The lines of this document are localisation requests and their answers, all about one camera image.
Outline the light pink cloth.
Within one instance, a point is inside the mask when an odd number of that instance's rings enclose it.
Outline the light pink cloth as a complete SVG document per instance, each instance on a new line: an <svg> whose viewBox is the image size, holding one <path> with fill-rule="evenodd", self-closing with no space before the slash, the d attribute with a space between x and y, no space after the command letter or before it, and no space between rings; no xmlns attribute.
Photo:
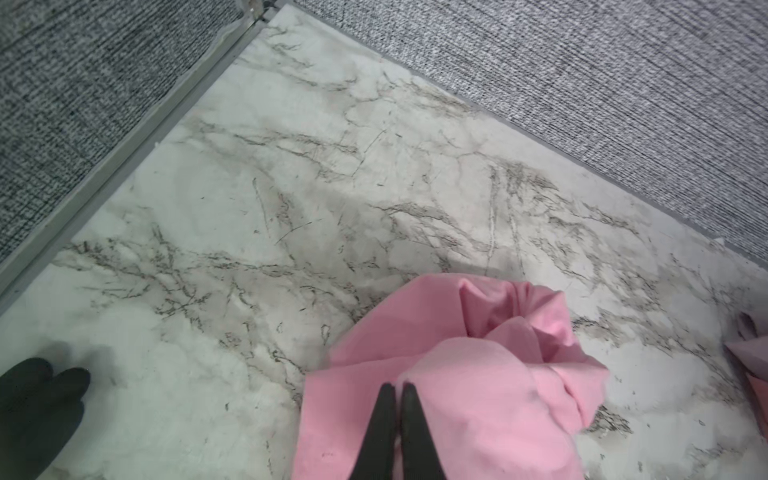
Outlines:
<svg viewBox="0 0 768 480"><path fill-rule="evenodd" d="M528 282L428 274L386 297L305 380L292 475L345 479L380 387L416 387L451 479L580 479L575 438L608 369L565 295Z"/></svg>

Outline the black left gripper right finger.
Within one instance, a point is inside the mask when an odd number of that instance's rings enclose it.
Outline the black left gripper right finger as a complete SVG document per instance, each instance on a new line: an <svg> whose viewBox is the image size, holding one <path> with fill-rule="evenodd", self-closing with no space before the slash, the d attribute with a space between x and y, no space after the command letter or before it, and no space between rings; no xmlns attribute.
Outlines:
<svg viewBox="0 0 768 480"><path fill-rule="evenodd" d="M446 480L416 386L404 383L400 409L405 480Z"/></svg>

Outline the pale mauve cloth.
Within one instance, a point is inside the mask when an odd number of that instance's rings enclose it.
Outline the pale mauve cloth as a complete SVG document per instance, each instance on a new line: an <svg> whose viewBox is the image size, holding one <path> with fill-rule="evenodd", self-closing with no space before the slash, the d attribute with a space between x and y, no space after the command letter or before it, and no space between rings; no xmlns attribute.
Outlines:
<svg viewBox="0 0 768 480"><path fill-rule="evenodd" d="M741 312L737 317L737 336L725 345L751 375L767 380L766 309Z"/></svg>

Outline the dark pink cloth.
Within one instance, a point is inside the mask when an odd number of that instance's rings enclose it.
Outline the dark pink cloth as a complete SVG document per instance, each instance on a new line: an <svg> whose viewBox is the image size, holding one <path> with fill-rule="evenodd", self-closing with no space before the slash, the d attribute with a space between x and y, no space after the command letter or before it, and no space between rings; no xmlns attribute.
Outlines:
<svg viewBox="0 0 768 480"><path fill-rule="evenodd" d="M746 374L746 378L751 391L751 399L753 400L758 426L763 438L767 440L767 382L751 375L750 373Z"/></svg>

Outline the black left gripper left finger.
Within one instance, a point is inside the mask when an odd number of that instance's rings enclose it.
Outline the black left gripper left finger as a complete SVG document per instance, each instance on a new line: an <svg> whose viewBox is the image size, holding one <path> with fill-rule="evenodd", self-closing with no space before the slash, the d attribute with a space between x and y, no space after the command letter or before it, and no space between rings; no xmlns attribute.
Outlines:
<svg viewBox="0 0 768 480"><path fill-rule="evenodd" d="M397 436L396 389L381 386L350 480L391 480Z"/></svg>

